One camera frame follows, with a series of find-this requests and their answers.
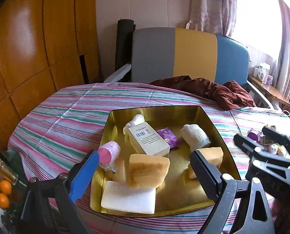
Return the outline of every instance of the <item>snack package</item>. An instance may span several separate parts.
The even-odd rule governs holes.
[[[180,140],[171,132],[169,128],[158,130],[157,133],[166,141],[167,144],[170,145],[170,149],[180,144]]]
[[[271,129],[276,131],[276,127],[275,126],[265,125],[265,127],[269,127],[269,128],[271,128]],[[273,141],[272,139],[268,138],[266,135],[263,134],[263,132],[260,132],[260,134],[258,135],[257,143],[259,143],[259,144],[261,144],[263,146],[276,144],[275,141]]]
[[[278,145],[277,144],[271,144],[271,145],[267,145],[266,146],[266,150],[273,154],[273,155],[276,155],[277,154],[277,151],[278,151]]]

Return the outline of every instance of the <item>purple package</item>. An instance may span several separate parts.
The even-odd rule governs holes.
[[[273,82],[273,77],[271,75],[267,76],[267,81],[266,81],[266,85],[271,85]]]
[[[259,142],[261,132],[256,129],[250,129],[248,131],[247,137],[251,138],[252,140]]]
[[[160,129],[157,131],[158,135],[170,145],[170,149],[180,144],[179,139],[171,132],[169,128]]]

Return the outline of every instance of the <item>glass bottle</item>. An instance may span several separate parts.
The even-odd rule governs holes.
[[[16,185],[18,181],[18,175],[10,169],[6,163],[4,163],[0,159],[0,174],[2,175],[3,178],[11,182],[12,185]]]

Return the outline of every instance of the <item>metal tray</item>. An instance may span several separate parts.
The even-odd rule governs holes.
[[[107,180],[126,182],[129,157],[136,153],[128,136],[124,136],[123,127],[136,114],[142,114],[155,130],[168,127],[181,144],[170,150],[170,168],[164,183],[156,189],[155,214],[137,214],[109,210],[101,207],[102,193]],[[116,141],[121,147],[117,159],[118,172],[105,172],[98,167],[91,183],[90,207],[93,211],[117,216],[157,217],[170,216],[194,211],[213,204],[209,200],[197,179],[188,179],[189,146],[183,140],[180,130],[185,124],[198,124],[211,140],[210,147],[221,147],[224,153],[220,171],[229,173],[235,179],[240,176],[233,158],[219,132],[200,106],[155,106],[113,110],[110,112],[100,146]]]

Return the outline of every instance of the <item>striped bedsheet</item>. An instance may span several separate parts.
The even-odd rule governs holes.
[[[290,134],[290,119],[266,108],[222,111],[210,100],[192,94],[142,83],[96,83],[59,90],[31,111],[16,127],[8,149],[17,151],[28,179],[52,179],[68,172],[92,149],[97,149],[109,112],[114,109],[159,106],[200,105],[223,137],[245,178],[249,158],[233,143],[237,133],[246,135],[250,128],[275,125]],[[90,189],[76,201],[79,212],[94,233],[196,233],[212,207],[177,216],[126,218],[102,215],[89,207]],[[233,224],[239,199],[236,199],[224,231]]]

